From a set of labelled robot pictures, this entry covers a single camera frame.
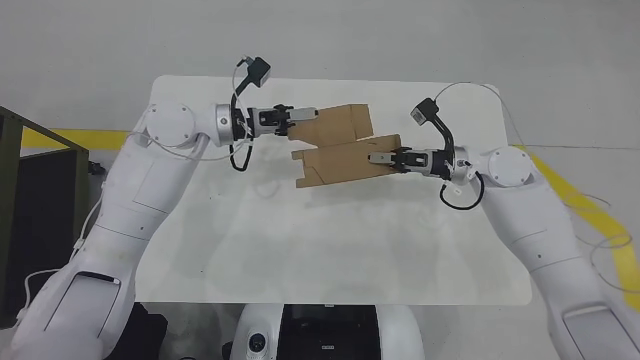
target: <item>yellow floor stripe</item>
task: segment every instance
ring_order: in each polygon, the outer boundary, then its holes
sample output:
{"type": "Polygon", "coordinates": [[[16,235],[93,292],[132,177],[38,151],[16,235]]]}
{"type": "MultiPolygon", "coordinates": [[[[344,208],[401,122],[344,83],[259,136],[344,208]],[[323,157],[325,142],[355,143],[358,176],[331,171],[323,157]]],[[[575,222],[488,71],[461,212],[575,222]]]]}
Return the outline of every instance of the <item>yellow floor stripe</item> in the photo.
{"type": "MultiPolygon", "coordinates": [[[[529,152],[538,170],[549,181],[551,187],[558,196],[579,215],[583,220],[591,224],[605,238],[611,238],[607,246],[623,245],[628,239],[623,237],[614,238],[620,235],[628,235],[629,232],[615,218],[603,211],[593,200],[584,196],[578,189],[553,171],[546,163],[537,156],[529,152]]],[[[618,285],[625,290],[640,291],[640,269],[633,250],[633,245],[629,244],[619,249],[610,250],[613,262],[618,274],[618,285]]],[[[640,295],[635,293],[624,293],[625,302],[637,312],[640,312],[640,295]]]]}
{"type": "MultiPolygon", "coordinates": [[[[126,131],[84,129],[53,129],[52,131],[89,150],[119,150],[127,137],[126,131]]],[[[24,128],[22,147],[59,149],[66,146],[32,129],[24,128]]]]}
{"type": "MultiPolygon", "coordinates": [[[[126,131],[72,129],[55,129],[53,131],[89,150],[119,150],[127,136],[126,131]]],[[[64,146],[44,135],[25,128],[22,134],[22,147],[62,148],[64,146]]],[[[533,154],[531,154],[531,158],[540,172],[547,178],[558,196],[560,196],[566,204],[572,206],[576,214],[591,224],[591,226],[605,238],[628,234],[622,224],[605,211],[602,211],[595,202],[582,195],[578,189],[574,188],[558,173],[553,171],[546,163],[533,154]]],[[[625,241],[625,238],[614,238],[610,244],[622,244],[625,241]]],[[[633,245],[627,245],[620,249],[611,249],[611,254],[618,274],[620,287],[626,290],[639,291],[640,269],[638,268],[633,245]]],[[[624,293],[624,299],[630,307],[640,312],[640,295],[624,293]]]]}

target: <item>brown cardboard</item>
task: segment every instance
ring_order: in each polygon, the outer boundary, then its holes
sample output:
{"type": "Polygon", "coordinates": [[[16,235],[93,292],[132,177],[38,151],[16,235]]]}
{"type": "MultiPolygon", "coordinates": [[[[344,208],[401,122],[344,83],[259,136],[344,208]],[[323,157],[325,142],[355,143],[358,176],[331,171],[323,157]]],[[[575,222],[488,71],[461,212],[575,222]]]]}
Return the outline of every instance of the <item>brown cardboard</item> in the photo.
{"type": "Polygon", "coordinates": [[[296,121],[289,128],[289,140],[303,141],[317,147],[340,145],[373,136],[373,126],[366,104],[346,104],[318,111],[318,117],[296,121]]]}
{"type": "Polygon", "coordinates": [[[302,160],[304,170],[304,178],[296,180],[296,188],[393,174],[396,171],[389,166],[369,163],[368,156],[371,152],[390,152],[400,146],[400,135],[387,135],[292,152],[294,160],[302,160]]]}

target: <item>white wire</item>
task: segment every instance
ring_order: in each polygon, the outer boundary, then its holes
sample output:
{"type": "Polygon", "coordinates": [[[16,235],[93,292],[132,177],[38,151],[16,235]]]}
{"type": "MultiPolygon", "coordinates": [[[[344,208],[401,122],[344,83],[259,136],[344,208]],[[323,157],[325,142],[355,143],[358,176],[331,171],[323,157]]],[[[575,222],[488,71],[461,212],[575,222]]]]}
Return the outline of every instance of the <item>white wire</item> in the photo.
{"type": "Polygon", "coordinates": [[[589,252],[589,262],[591,263],[591,267],[593,267],[593,269],[596,271],[596,273],[598,274],[600,279],[605,284],[609,285],[613,289],[616,289],[616,290],[618,290],[620,292],[632,293],[632,294],[635,294],[635,295],[640,295],[640,290],[625,289],[625,288],[622,288],[622,287],[620,287],[620,286],[618,286],[616,284],[613,284],[613,283],[609,282],[609,280],[607,280],[604,277],[604,275],[602,275],[602,273],[600,273],[600,270],[598,270],[598,267],[596,267],[596,263],[595,263],[595,261],[593,259],[593,255],[596,253],[596,250],[598,250],[598,249],[611,249],[611,250],[622,249],[623,247],[630,245],[632,241],[633,241],[633,237],[631,235],[629,235],[629,234],[620,234],[620,235],[614,235],[614,236],[609,237],[609,238],[605,238],[605,239],[601,240],[599,243],[597,243],[595,245],[592,245],[593,248],[591,249],[591,252],[589,252]],[[628,239],[627,239],[627,241],[625,243],[621,243],[619,245],[603,246],[605,243],[607,243],[609,241],[612,241],[614,239],[617,239],[617,238],[628,238],[628,239]]]}
{"type": "MultiPolygon", "coordinates": [[[[236,93],[236,73],[238,71],[238,65],[236,65],[236,67],[233,69],[233,75],[231,77],[231,88],[232,88],[232,92],[233,92],[233,96],[236,98],[236,102],[240,105],[240,109],[243,112],[242,115],[245,116],[245,114],[249,114],[249,111],[247,110],[247,108],[244,106],[244,103],[242,102],[242,100],[240,100],[240,97],[238,96],[238,94],[236,93]]],[[[240,149],[242,149],[242,147],[249,141],[249,134],[251,133],[249,126],[247,125],[246,122],[241,122],[242,128],[244,129],[244,137],[242,139],[242,141],[240,141],[240,143],[238,143],[238,145],[234,146],[233,151],[231,151],[231,153],[226,154],[224,156],[220,156],[220,157],[211,157],[211,158],[197,158],[197,157],[191,157],[182,153],[177,153],[174,152],[172,150],[167,149],[167,147],[165,145],[163,145],[162,143],[158,142],[157,140],[153,139],[152,137],[142,133],[142,132],[135,132],[132,131],[129,133],[129,135],[142,135],[144,136],[146,139],[150,140],[151,142],[155,143],[156,145],[158,145],[158,147],[162,150],[164,150],[167,153],[170,153],[174,156],[178,156],[181,157],[183,159],[188,159],[188,160],[195,160],[195,161],[219,161],[219,160],[224,160],[224,159],[228,159],[229,157],[235,155],[236,153],[238,153],[240,151],[240,149]]]]}
{"type": "Polygon", "coordinates": [[[31,279],[31,277],[34,277],[36,275],[40,275],[40,274],[46,274],[46,273],[50,273],[50,272],[58,272],[60,271],[59,268],[53,268],[51,270],[42,270],[42,271],[36,271],[33,272],[29,275],[27,275],[27,277],[24,279],[24,291],[25,291],[25,296],[26,299],[24,301],[24,307],[22,309],[20,309],[20,311],[18,312],[18,316],[16,317],[18,319],[18,321],[16,322],[16,325],[14,325],[14,327],[18,326],[20,324],[20,321],[22,321],[22,319],[24,318],[24,314],[27,311],[27,309],[29,308],[29,305],[31,305],[31,289],[29,288],[29,280],[31,279]]]}
{"type": "Polygon", "coordinates": [[[87,230],[87,224],[89,224],[89,219],[91,218],[93,213],[96,211],[98,206],[100,206],[100,203],[102,203],[103,195],[104,195],[104,191],[101,191],[100,198],[98,199],[96,204],[93,205],[93,207],[89,211],[89,214],[87,214],[87,218],[84,219],[84,223],[82,224],[82,229],[80,230],[80,236],[78,237],[78,240],[76,241],[76,243],[73,245],[73,250],[71,250],[71,257],[69,257],[69,261],[73,259],[73,257],[78,253],[78,251],[82,247],[82,245],[84,245],[84,232],[87,230]]]}
{"type": "Polygon", "coordinates": [[[516,123],[513,121],[513,117],[511,116],[511,112],[509,111],[509,108],[507,107],[507,104],[504,102],[504,100],[502,100],[502,97],[500,97],[500,94],[498,92],[496,92],[495,89],[491,88],[490,86],[487,86],[487,85],[484,85],[484,84],[478,84],[478,83],[475,83],[475,82],[454,82],[453,84],[449,84],[449,85],[445,86],[444,88],[442,88],[442,90],[440,92],[438,92],[436,97],[433,98],[433,101],[434,102],[437,101],[438,98],[440,97],[440,95],[442,95],[449,88],[454,87],[456,85],[462,85],[462,84],[481,86],[481,87],[491,91],[500,100],[500,103],[502,103],[502,107],[504,107],[504,109],[507,111],[507,116],[509,117],[509,122],[511,123],[511,126],[513,127],[513,130],[515,131],[516,136],[518,137],[518,140],[520,141],[520,145],[525,148],[526,152],[529,152],[529,150],[527,149],[527,145],[525,145],[524,141],[522,140],[522,136],[520,136],[520,132],[518,131],[518,128],[516,127],[516,123]]]}
{"type": "MultiPolygon", "coordinates": [[[[491,88],[490,86],[484,85],[484,84],[478,84],[475,82],[454,82],[452,84],[449,84],[447,86],[445,86],[440,92],[438,92],[438,94],[435,96],[435,98],[433,99],[434,102],[436,102],[438,100],[438,97],[440,97],[440,95],[442,95],[445,91],[447,91],[449,88],[456,86],[456,85],[462,85],[462,84],[469,84],[469,85],[477,85],[477,86],[481,86],[483,88],[488,89],[489,91],[491,91],[498,99],[500,99],[500,103],[502,103],[502,107],[504,107],[504,109],[507,112],[507,116],[509,117],[509,122],[511,123],[511,126],[513,127],[514,132],[516,133],[516,136],[518,137],[518,140],[520,141],[520,145],[524,148],[524,151],[531,154],[529,149],[527,148],[527,145],[524,143],[524,141],[522,140],[522,136],[520,135],[520,132],[518,131],[518,128],[516,127],[516,123],[513,120],[513,117],[511,116],[511,112],[509,111],[509,107],[507,107],[507,104],[504,102],[504,100],[502,100],[502,97],[500,97],[500,94],[498,94],[498,92],[496,92],[493,88],[491,88]]],[[[590,197],[592,199],[598,200],[604,204],[607,205],[607,208],[611,208],[613,207],[613,205],[606,201],[605,199],[599,198],[595,195],[590,195],[588,193],[576,193],[575,196],[578,195],[582,195],[582,196],[587,196],[590,197]]],[[[566,201],[563,200],[562,203],[567,206],[568,208],[570,208],[571,210],[573,210],[574,212],[576,210],[579,211],[586,211],[586,212],[593,212],[593,213],[606,213],[604,210],[601,209],[588,209],[588,208],[583,208],[583,207],[576,207],[576,206],[572,206],[568,203],[566,203],[566,201]]],[[[591,262],[591,267],[593,267],[593,269],[595,270],[596,274],[598,274],[598,277],[600,277],[600,279],[607,285],[609,285],[610,287],[612,287],[613,289],[616,289],[618,291],[624,292],[624,293],[632,293],[632,294],[640,294],[640,291],[635,291],[635,290],[630,290],[630,289],[625,289],[622,288],[618,285],[615,285],[613,283],[611,283],[609,280],[607,280],[602,273],[600,273],[600,270],[598,269],[598,267],[595,264],[595,261],[593,260],[593,255],[595,254],[595,252],[598,249],[610,249],[610,250],[614,250],[614,249],[621,249],[625,246],[628,246],[631,244],[631,242],[633,241],[633,237],[630,234],[622,234],[622,235],[615,235],[609,238],[605,238],[602,241],[600,241],[599,243],[593,244],[590,242],[587,242],[586,240],[582,239],[581,237],[579,237],[578,235],[575,235],[576,239],[578,239],[580,242],[589,245],[592,247],[591,252],[589,253],[589,261],[591,262]],[[615,238],[620,238],[620,237],[628,237],[629,239],[620,245],[609,245],[609,246],[604,246],[605,243],[615,239],[615,238]]]]}

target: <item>white tabletop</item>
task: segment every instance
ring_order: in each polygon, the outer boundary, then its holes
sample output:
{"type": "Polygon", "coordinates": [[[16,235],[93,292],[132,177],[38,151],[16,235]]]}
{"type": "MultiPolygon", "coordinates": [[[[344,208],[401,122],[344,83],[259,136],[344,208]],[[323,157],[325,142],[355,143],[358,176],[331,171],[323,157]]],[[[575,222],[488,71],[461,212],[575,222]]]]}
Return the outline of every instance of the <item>white tabletop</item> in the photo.
{"type": "MultiPolygon", "coordinates": [[[[270,79],[243,94],[247,106],[317,108],[368,103],[377,136],[441,148],[409,116],[446,84],[270,79]]],[[[151,102],[228,103],[230,78],[158,78],[151,102]]],[[[456,145],[506,145],[498,98],[459,85],[438,99],[456,145]]],[[[442,181],[391,175],[296,189],[302,142],[256,140],[249,170],[202,162],[158,229],[137,274],[141,302],[332,304],[526,304],[529,274],[502,245],[481,208],[462,212],[438,199],[442,181]]],[[[209,148],[205,156],[226,153],[209,148]]],[[[460,203],[474,200],[471,189],[460,203]]]]}

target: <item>gray floor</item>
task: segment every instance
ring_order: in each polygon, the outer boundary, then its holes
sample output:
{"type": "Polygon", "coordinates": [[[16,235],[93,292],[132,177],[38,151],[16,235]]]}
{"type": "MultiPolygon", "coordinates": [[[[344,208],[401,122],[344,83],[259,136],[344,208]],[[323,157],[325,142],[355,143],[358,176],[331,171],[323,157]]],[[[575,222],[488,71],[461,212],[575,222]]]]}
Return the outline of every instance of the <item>gray floor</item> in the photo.
{"type": "MultiPolygon", "coordinates": [[[[156,77],[230,76],[241,54],[278,77],[488,82],[527,144],[640,234],[639,3],[0,0],[0,103],[48,127],[128,129],[156,77]]],[[[157,306],[166,359],[216,358],[239,311],[157,306]]],[[[416,312],[434,359],[555,356],[537,292],[524,307],[416,312]]]]}

